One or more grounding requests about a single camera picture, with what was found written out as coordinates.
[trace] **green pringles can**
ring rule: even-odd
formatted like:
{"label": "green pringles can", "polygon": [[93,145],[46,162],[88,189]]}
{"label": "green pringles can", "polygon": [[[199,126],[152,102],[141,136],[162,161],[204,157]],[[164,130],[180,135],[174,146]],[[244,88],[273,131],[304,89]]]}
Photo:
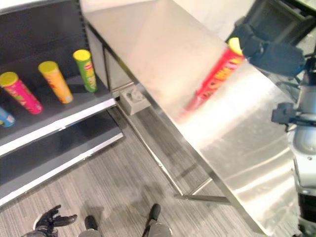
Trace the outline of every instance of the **green pringles can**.
{"label": "green pringles can", "polygon": [[85,49],[80,49],[74,52],[73,57],[79,67],[85,89],[89,92],[95,92],[97,90],[97,82],[95,79],[90,52]]}

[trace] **metal table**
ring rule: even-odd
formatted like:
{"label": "metal table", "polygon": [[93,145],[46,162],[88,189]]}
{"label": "metal table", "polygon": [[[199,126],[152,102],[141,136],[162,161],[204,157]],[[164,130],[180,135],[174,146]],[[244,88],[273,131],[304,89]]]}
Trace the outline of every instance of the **metal table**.
{"label": "metal table", "polygon": [[174,184],[181,197],[229,202],[254,231],[271,235],[296,197],[293,154],[284,127],[271,122],[272,109],[290,99],[245,63],[202,108],[179,120],[225,43],[171,0],[103,9],[85,17],[226,196],[197,195],[208,179],[188,195]]}

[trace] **metal rod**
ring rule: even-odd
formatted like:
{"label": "metal rod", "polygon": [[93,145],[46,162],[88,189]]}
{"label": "metal rod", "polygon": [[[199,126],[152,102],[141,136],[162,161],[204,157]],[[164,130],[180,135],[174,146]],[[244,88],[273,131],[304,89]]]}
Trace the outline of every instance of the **metal rod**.
{"label": "metal rod", "polygon": [[218,197],[218,196],[205,196],[205,195],[183,195],[183,196],[175,196],[176,198],[186,199],[190,201],[207,201],[214,202],[222,205],[231,205],[226,197]]}
{"label": "metal rod", "polygon": [[124,84],[124,85],[121,85],[121,86],[119,86],[119,87],[114,88],[114,89],[112,90],[112,93],[115,93],[115,92],[120,91],[120,90],[124,90],[124,89],[126,89],[126,88],[129,88],[129,87],[132,86],[132,85],[134,85],[134,82],[133,82],[133,81],[131,81],[131,82],[129,82],[129,83],[126,83],[126,84]]}
{"label": "metal rod", "polygon": [[191,191],[189,195],[196,195],[212,181],[213,181],[213,179],[211,177],[209,177],[207,180],[205,180],[203,183],[201,183],[196,189]]}
{"label": "metal rod", "polygon": [[124,112],[124,110],[122,109],[122,107],[119,105],[118,103],[118,109],[120,111],[120,113],[123,115],[123,117],[126,119],[126,121],[129,123],[129,125],[131,126],[131,128],[134,130],[136,136],[138,137],[138,139],[141,141],[141,143],[143,144],[143,146],[146,148],[146,150],[148,151],[148,153],[150,154],[150,156],[154,159],[154,161],[157,163],[157,165],[159,166],[159,168],[162,170],[162,172],[164,173],[165,177],[169,180],[169,182],[172,184],[172,186],[174,187],[174,189],[179,193],[180,196],[183,196],[183,191],[180,189],[180,187],[176,184],[176,182],[173,180],[173,178],[171,177],[169,171],[164,167],[163,163],[161,162],[161,160],[156,156],[156,154],[153,152],[153,150],[149,147],[149,145],[146,143],[146,141],[144,140],[144,137],[141,135],[141,133],[138,131],[137,127],[134,125],[134,123],[131,121],[131,119],[128,117],[128,115]]}
{"label": "metal rod", "polygon": [[107,77],[108,89],[109,89],[110,92],[112,92],[112,84],[111,84],[109,61],[108,61],[107,55],[106,55],[106,53],[105,53],[105,47],[104,47],[103,44],[102,44],[102,52],[103,52],[104,68],[105,68],[105,75],[106,75],[106,77]]}

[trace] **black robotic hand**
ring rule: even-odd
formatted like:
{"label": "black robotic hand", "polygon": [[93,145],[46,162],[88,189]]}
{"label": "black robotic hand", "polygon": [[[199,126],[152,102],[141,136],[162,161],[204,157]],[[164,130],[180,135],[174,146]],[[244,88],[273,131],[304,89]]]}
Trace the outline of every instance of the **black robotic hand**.
{"label": "black robotic hand", "polygon": [[57,237],[55,227],[67,226],[76,221],[77,215],[72,216],[56,216],[61,205],[54,207],[44,213],[39,221],[35,224],[35,229],[32,232],[25,234],[22,237]]}

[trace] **white shelf edge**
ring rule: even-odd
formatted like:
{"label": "white shelf edge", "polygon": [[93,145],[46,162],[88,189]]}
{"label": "white shelf edge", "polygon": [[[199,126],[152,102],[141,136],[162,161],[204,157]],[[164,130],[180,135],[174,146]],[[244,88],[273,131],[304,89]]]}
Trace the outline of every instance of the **white shelf edge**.
{"label": "white shelf edge", "polygon": [[11,142],[8,142],[2,146],[0,146],[0,157],[5,155],[6,153],[9,153],[11,151],[14,151],[15,149],[22,147],[32,141],[35,141],[43,136],[46,136],[54,131],[61,131],[66,128],[66,126],[78,122],[88,116],[91,116],[97,112],[100,112],[104,109],[107,109],[111,106],[114,106],[116,104],[115,99],[111,98],[109,100],[106,100],[102,103],[99,103],[97,105],[94,105],[90,108],[87,108],[85,110],[82,110],[78,113],[75,113],[73,115],[70,115],[68,117],[62,118],[60,120],[57,120],[47,126],[41,127],[40,129],[37,129],[33,132],[30,132],[22,137],[19,137]]}
{"label": "white shelf edge", "polygon": [[51,170],[50,172],[46,173],[45,175],[33,180],[32,182],[20,187],[19,189],[11,192],[10,194],[8,194],[7,196],[3,197],[0,199],[0,206],[3,206],[4,204],[6,204],[7,202],[17,198],[18,196],[22,195],[23,193],[31,190],[32,188],[36,187],[37,185],[39,185],[40,183],[48,180],[49,178],[55,176],[56,174],[64,171],[65,169],[71,167],[72,165],[88,158],[89,156],[93,155],[94,153],[96,153],[97,151],[99,151],[100,149],[112,144],[113,142],[117,141],[118,139],[122,138],[123,134],[119,133],[118,135],[110,138],[109,140],[95,146],[94,148],[80,154],[79,156],[71,159],[70,161],[62,164],[61,166]]}

